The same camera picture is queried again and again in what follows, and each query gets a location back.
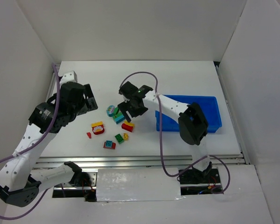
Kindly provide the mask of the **green teal lego stack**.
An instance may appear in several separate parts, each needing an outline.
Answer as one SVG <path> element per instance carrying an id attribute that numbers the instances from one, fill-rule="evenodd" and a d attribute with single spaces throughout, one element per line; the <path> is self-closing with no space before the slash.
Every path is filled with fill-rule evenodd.
<path id="1" fill-rule="evenodd" d="M 118 107 L 115 107 L 112 119 L 116 124 L 119 124 L 125 120 L 125 116 L 122 114 Z"/>

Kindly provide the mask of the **red yellow lego brick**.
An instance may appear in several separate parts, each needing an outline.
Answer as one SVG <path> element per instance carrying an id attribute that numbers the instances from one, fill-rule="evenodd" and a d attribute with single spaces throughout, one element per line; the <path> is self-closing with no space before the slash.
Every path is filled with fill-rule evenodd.
<path id="1" fill-rule="evenodd" d="M 129 131 L 129 132 L 133 132 L 134 127 L 135 127 L 135 124 L 130 123 L 130 122 L 127 122 L 126 120 L 125 120 L 124 123 L 121 125 L 121 128 L 122 128 L 122 129 L 124 129 L 124 130 L 126 130 L 126 131 Z"/>

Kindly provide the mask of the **green square lego brick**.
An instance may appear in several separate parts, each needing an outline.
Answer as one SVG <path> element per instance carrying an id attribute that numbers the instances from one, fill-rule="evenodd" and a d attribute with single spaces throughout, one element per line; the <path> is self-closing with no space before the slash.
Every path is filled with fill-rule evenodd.
<path id="1" fill-rule="evenodd" d="M 121 134 L 115 135 L 115 139 L 119 144 L 121 144 L 125 141 Z"/>

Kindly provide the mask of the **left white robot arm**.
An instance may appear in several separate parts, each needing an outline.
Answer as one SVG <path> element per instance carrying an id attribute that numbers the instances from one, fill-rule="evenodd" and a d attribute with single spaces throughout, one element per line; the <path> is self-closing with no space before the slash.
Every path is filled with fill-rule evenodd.
<path id="1" fill-rule="evenodd" d="M 57 168 L 34 171 L 33 167 L 46 146 L 74 119 L 98 108 L 89 84 L 66 82 L 29 117 L 25 134 L 12 157 L 0 170 L 0 199 L 25 207 L 46 189 L 61 183 L 79 186 L 89 175 L 75 163 L 64 162 Z"/>

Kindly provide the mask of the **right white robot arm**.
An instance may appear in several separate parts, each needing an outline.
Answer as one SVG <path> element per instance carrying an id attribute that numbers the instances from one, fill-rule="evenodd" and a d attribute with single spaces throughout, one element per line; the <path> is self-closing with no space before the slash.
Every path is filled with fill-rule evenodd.
<path id="1" fill-rule="evenodd" d="M 212 169 L 212 163 L 204 146 L 200 146 L 207 135 L 208 121 L 198 103 L 186 104 L 162 94 L 153 88 L 143 85 L 137 88 L 130 82 L 122 84 L 119 94 L 124 101 L 118 104 L 119 110 L 127 122 L 132 118 L 143 115 L 148 110 L 159 112 L 159 130 L 162 131 L 163 115 L 178 123 L 181 139 L 195 150 L 192 154 L 194 160 L 191 167 L 200 178 L 205 178 Z"/>

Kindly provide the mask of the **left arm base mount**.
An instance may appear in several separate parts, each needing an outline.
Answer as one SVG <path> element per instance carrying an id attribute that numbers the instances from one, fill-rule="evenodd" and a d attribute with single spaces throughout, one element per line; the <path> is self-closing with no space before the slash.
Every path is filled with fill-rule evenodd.
<path id="1" fill-rule="evenodd" d="M 80 183 L 70 184 L 68 182 L 56 185 L 53 188 L 53 198 L 80 198 L 85 202 L 96 202 L 97 172 L 87 172 Z"/>

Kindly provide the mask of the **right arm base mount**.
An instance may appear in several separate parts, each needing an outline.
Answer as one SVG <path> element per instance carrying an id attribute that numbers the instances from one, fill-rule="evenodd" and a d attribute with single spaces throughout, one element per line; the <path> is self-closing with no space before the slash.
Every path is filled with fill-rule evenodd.
<path id="1" fill-rule="evenodd" d="M 189 169 L 176 179 L 180 183 L 182 196 L 207 195 L 223 190 L 217 168 L 212 168 L 206 177 L 199 177 L 196 171 Z"/>

